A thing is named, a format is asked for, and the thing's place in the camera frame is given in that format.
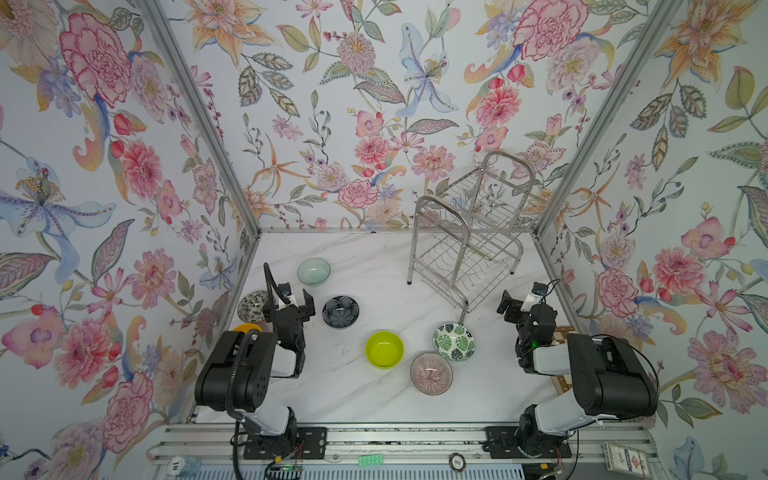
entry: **yellow-green bowl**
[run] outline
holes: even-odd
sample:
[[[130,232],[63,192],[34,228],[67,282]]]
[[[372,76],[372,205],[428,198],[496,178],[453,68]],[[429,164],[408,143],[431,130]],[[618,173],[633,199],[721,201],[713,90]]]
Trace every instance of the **yellow-green bowl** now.
[[[377,332],[366,343],[366,357],[377,369],[391,369],[402,360],[406,348],[392,332]]]

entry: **white marble tabletop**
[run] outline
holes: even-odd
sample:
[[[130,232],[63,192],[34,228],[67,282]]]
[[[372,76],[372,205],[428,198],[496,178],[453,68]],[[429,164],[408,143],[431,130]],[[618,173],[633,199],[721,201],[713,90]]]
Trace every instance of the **white marble tabletop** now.
[[[298,379],[273,379],[267,395],[290,406],[299,422],[508,422],[526,406],[556,396],[550,377],[528,375],[518,366],[515,326],[496,313],[502,290],[525,298],[534,281],[548,278],[531,238],[515,275],[509,276],[479,307],[465,326],[477,342],[467,362],[452,362],[448,392],[427,396],[411,384],[415,357],[433,351],[432,334],[458,321],[460,310],[415,275],[406,284],[411,235],[405,233],[266,233],[257,250],[243,295],[264,290],[266,261],[278,283],[290,282],[296,298],[301,289],[315,298],[317,314],[304,324],[306,363]],[[317,287],[299,282],[299,265],[312,257],[327,260],[331,276]],[[347,329],[333,329],[320,315],[333,296],[348,295],[360,316]],[[547,298],[560,309],[557,297]],[[232,326],[241,324],[237,317]],[[558,324],[567,324],[563,313]],[[400,336],[406,354],[397,367],[381,370],[365,356],[366,340],[390,330]],[[225,413],[204,409],[198,422],[227,422]]]

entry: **bowl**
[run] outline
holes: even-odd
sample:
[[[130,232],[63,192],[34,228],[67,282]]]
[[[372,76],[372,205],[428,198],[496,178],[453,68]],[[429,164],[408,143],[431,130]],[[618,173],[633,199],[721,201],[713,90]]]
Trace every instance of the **bowl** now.
[[[269,301],[268,293],[264,290],[257,290],[248,293],[237,305],[237,316],[246,323],[258,323],[265,320],[261,307]]]
[[[296,274],[299,276],[299,281],[305,285],[320,285],[331,274],[331,266],[322,258],[310,258],[299,265],[299,271]]]
[[[402,360],[406,348],[392,332],[377,332],[366,343],[366,357],[377,369],[391,369]]]
[[[411,364],[411,382],[421,393],[440,395],[451,387],[453,369],[437,353],[422,353]]]
[[[334,296],[323,307],[323,320],[335,329],[352,325],[360,314],[357,302],[349,296]]]
[[[463,325],[445,323],[432,336],[435,350],[451,362],[463,362],[475,354],[475,338]]]

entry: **stainless steel dish rack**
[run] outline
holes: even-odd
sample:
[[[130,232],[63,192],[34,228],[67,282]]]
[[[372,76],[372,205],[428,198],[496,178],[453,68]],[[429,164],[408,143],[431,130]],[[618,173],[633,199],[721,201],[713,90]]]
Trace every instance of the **stainless steel dish rack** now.
[[[521,165],[528,180],[513,184],[489,168],[490,160],[508,158]],[[485,155],[480,166],[442,191],[416,201],[408,284],[413,272],[448,301],[462,308],[459,323],[504,279],[515,272],[523,254],[521,233],[531,231],[536,215],[523,213],[531,193],[534,171],[528,163],[503,151]],[[433,243],[419,253],[419,233],[435,231]],[[515,253],[509,251],[516,246]]]

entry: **floral wallpaper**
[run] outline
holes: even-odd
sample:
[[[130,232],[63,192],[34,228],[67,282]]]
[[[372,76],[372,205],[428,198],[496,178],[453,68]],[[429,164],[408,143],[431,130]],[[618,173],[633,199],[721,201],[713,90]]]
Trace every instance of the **floral wallpaper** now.
[[[544,237],[583,326],[654,362],[680,480],[768,475],[766,19],[683,3]]]
[[[279,229],[407,227],[419,196],[499,148],[536,171],[533,218],[654,6],[254,1],[163,8],[187,62],[211,74],[201,87],[253,212]]]
[[[251,235],[131,0],[0,0],[0,84],[0,477],[136,478]]]

